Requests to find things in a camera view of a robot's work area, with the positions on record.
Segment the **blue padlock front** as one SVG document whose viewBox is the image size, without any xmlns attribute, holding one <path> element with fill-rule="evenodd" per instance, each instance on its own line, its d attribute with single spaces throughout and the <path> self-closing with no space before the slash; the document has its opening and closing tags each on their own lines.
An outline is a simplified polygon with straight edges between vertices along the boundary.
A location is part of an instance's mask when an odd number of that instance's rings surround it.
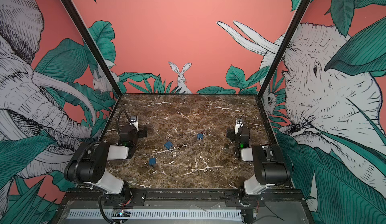
<svg viewBox="0 0 386 224">
<path fill-rule="evenodd" d="M 156 158 L 150 158 L 149 161 L 148 161 L 149 165 L 151 167 L 155 166 L 156 165 Z"/>
</svg>

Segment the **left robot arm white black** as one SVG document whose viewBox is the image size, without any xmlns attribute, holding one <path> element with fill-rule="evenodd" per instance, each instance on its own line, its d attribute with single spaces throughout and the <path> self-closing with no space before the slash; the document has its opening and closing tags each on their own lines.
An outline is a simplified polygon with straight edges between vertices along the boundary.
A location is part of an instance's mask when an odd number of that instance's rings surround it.
<svg viewBox="0 0 386 224">
<path fill-rule="evenodd" d="M 65 167 L 64 178 L 80 186 L 97 189 L 103 194 L 119 198 L 120 206 L 132 202 L 128 183 L 112 175 L 106 165 L 109 160 L 132 159 L 138 139 L 147 137 L 147 126 L 124 126 L 118 145 L 105 142 L 82 143 Z"/>
</svg>

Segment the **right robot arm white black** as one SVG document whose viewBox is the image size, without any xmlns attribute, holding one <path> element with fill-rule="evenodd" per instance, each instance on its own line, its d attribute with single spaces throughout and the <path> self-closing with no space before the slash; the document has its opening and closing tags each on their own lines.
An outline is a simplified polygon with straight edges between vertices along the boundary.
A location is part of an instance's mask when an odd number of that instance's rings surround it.
<svg viewBox="0 0 386 224">
<path fill-rule="evenodd" d="M 254 174 L 244 181 L 242 190 L 245 195 L 254 196 L 270 187 L 287 183 L 291 171 L 278 145 L 252 145 L 250 136 L 250 129 L 239 124 L 235 129 L 226 130 L 226 137 L 236 144 L 236 158 L 253 164 Z"/>
</svg>

